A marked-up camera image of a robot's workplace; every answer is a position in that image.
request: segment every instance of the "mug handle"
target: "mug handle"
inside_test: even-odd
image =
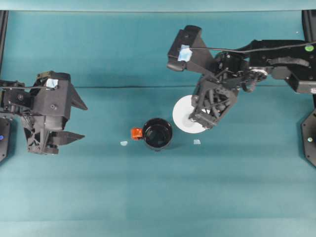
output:
[[[131,138],[135,141],[139,141],[143,139],[143,129],[134,127],[130,131]]]

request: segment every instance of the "small white piece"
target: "small white piece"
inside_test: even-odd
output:
[[[121,142],[120,142],[120,145],[121,145],[121,146],[123,146],[123,147],[126,147],[126,146],[127,146],[127,144],[128,144],[128,142],[127,142],[127,141],[121,141]]]
[[[199,139],[194,139],[193,144],[194,145],[201,145],[201,141]]]
[[[46,81],[46,86],[50,88],[55,88],[56,86],[58,86],[58,80],[49,78]]]
[[[178,61],[189,62],[189,60],[191,59],[191,56],[192,56],[192,51],[190,50],[190,46],[182,44],[181,50],[179,52]]]

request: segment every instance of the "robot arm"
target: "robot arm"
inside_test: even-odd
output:
[[[191,56],[183,57],[182,49]],[[210,49],[222,52],[213,57]],[[236,50],[207,48],[201,28],[186,26],[171,46],[167,67],[201,74],[192,96],[195,109],[189,119],[211,129],[237,101],[241,88],[252,92],[267,75],[285,80],[297,93],[315,94],[313,49],[302,40],[254,40]]]
[[[29,152],[57,154],[58,146],[84,137],[64,131],[70,119],[71,106],[87,110],[71,84],[69,74],[53,71],[38,74],[32,87],[2,80],[0,88],[1,122],[7,123],[5,120],[13,115],[20,116]]]

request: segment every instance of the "white paper plate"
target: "white paper plate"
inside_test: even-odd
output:
[[[174,123],[179,129],[187,133],[200,133],[206,129],[197,122],[189,120],[189,115],[193,112],[194,107],[191,105],[192,95],[182,97],[173,107],[172,117]]]

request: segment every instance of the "teal table surface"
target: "teal table surface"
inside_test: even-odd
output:
[[[1,237],[315,237],[316,168],[300,132],[311,96],[268,79],[213,130],[180,131],[173,106],[199,75],[165,64],[186,24],[209,46],[303,39],[299,11],[10,12],[1,78],[31,85],[41,71],[71,73],[89,110],[73,108],[66,130],[86,137],[57,156],[27,153],[14,121],[0,164]],[[161,152],[130,139],[154,117],[174,128]]]
[[[149,118],[172,122],[192,89],[79,89],[89,111],[73,109],[67,130],[86,137],[57,156],[27,153],[16,123],[0,165],[3,236],[315,236],[316,169],[299,130],[310,97],[260,86],[211,131],[172,123],[162,152],[130,139]]]
[[[1,78],[32,84],[37,73],[54,70],[70,73],[84,87],[195,85],[198,74],[166,68],[168,50],[188,24],[200,26],[213,47],[304,39],[301,11],[10,12]]]

